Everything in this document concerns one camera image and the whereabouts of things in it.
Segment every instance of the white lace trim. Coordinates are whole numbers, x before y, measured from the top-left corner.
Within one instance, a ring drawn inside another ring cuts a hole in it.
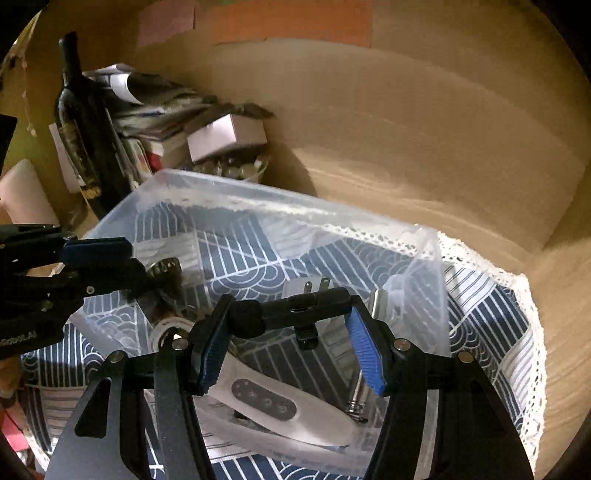
[[[406,232],[407,238],[398,237],[396,240],[393,240],[391,238],[392,235],[388,235],[387,232],[368,232],[367,225],[364,225],[364,227],[361,230],[327,224],[323,225],[322,228],[348,238],[360,240],[364,243],[386,249],[394,249],[405,255],[433,258],[434,252],[429,248],[428,239],[426,242],[421,242],[422,245],[417,245],[416,232]],[[523,274],[515,275],[495,266],[479,253],[469,248],[461,240],[451,238],[443,232],[438,232],[438,237],[443,262],[449,262],[460,267],[483,272],[499,285],[513,290],[517,304],[530,324],[534,338],[534,368],[532,373],[530,373],[529,399],[524,411],[520,437],[530,460],[531,468],[535,474],[535,463],[538,459],[540,439],[544,433],[544,411],[546,408],[545,363],[547,352],[544,345],[544,329],[540,323],[538,309],[531,297],[530,282]]]

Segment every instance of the white box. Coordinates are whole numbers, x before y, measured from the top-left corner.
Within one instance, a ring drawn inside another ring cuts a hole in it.
[[[262,121],[230,113],[187,138],[191,160],[197,161],[214,153],[267,143]]]

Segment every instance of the blue and white patterned fabric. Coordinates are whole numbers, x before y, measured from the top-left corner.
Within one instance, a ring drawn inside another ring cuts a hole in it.
[[[194,249],[180,258],[184,269],[187,265],[194,267],[186,269],[192,277],[190,287],[184,291],[185,302],[201,309],[213,307],[223,293],[232,293],[239,299],[276,299],[281,296],[285,281],[312,275],[329,277],[335,284],[345,284],[367,298],[390,275],[403,272],[411,263],[405,255],[331,233],[316,236],[313,248],[307,245],[294,254],[301,249],[301,242],[278,245],[269,240],[277,225],[266,225],[256,216],[232,217],[232,212],[226,213],[227,218],[221,222],[220,214],[198,207],[156,205],[141,214],[135,224],[130,224],[126,235],[134,241],[136,256],[144,261],[166,257],[170,250],[176,253],[174,242],[186,242],[187,236],[191,237]],[[211,224],[224,226],[212,229]],[[486,275],[451,264],[443,274],[451,351],[468,350],[474,354],[501,396],[515,427],[521,431],[532,375],[530,326],[513,292]],[[429,289],[428,282],[418,291],[425,294],[425,289]],[[140,309],[127,305],[121,295],[92,299],[85,304],[85,313],[91,322],[116,332],[129,353],[147,352],[150,327],[142,319]],[[98,353],[73,326],[66,325],[65,334],[61,344],[29,353],[24,358],[30,385],[25,400],[28,418],[48,452],[52,451],[75,399],[82,392],[80,387],[86,385],[89,374],[100,363]],[[337,371],[338,364],[332,361],[334,355],[328,346],[314,352],[300,352],[286,332],[267,335],[262,339],[267,345],[264,349],[238,343],[246,364],[335,406],[343,406],[346,383]],[[204,432],[204,437],[219,479],[354,478],[311,471],[255,455],[208,432]],[[148,431],[148,439],[153,478],[162,478],[154,431]]]

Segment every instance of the plastic storage container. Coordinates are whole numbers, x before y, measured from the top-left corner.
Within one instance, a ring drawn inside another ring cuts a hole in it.
[[[163,170],[117,206],[87,238],[124,236],[145,265],[177,256],[184,302],[210,311],[223,293],[267,301],[284,283],[328,277],[368,298],[387,286],[380,318],[397,336],[424,350],[449,354],[447,297],[437,232],[364,210],[257,184],[180,170]],[[148,353],[151,326],[121,293],[87,299],[72,317],[102,355],[123,349]],[[347,402],[355,361],[342,317],[319,324],[321,345],[300,352],[293,330],[236,340],[239,358],[265,375],[302,388],[339,408]],[[375,447],[387,400],[372,398],[370,421],[359,424],[353,444],[328,449],[281,437],[238,420],[229,407],[195,398],[203,428],[284,462],[362,476]],[[436,400],[432,415],[436,410]],[[424,438],[434,437],[434,420]],[[429,441],[421,460],[430,463]]]

